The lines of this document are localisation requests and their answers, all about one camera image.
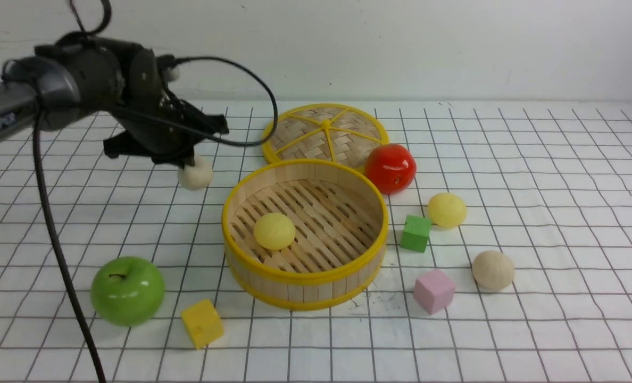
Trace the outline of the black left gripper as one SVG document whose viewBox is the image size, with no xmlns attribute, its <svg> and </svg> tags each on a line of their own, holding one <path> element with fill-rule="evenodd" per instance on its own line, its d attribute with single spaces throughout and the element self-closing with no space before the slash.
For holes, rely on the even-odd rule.
<svg viewBox="0 0 632 383">
<path fill-rule="evenodd" d="M 58 63 L 71 79 L 71 95 L 53 101 L 53 109 L 109 112 L 126 129 L 104 142 L 112 159 L 135 155 L 154 163 L 192 164 L 197 143 L 229 132 L 226 117 L 205 114 L 169 90 L 165 72 L 174 66 L 171 54 L 158 56 L 136 42 L 79 36 L 38 45 L 34 53 Z"/>
</svg>

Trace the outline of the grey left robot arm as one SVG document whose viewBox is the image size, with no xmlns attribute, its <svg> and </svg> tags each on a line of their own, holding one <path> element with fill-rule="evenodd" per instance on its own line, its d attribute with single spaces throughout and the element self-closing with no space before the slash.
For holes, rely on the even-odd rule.
<svg viewBox="0 0 632 383">
<path fill-rule="evenodd" d="M 136 42 L 71 32 L 34 55 L 12 59 L 0 80 L 0 142 L 36 124 L 58 131 L 98 111 L 124 132 L 105 139 L 104 154 L 147 157 L 178 167 L 194 163 L 194 146 L 229 132 L 226 117 L 207 115 L 168 89 L 171 54 Z"/>
</svg>

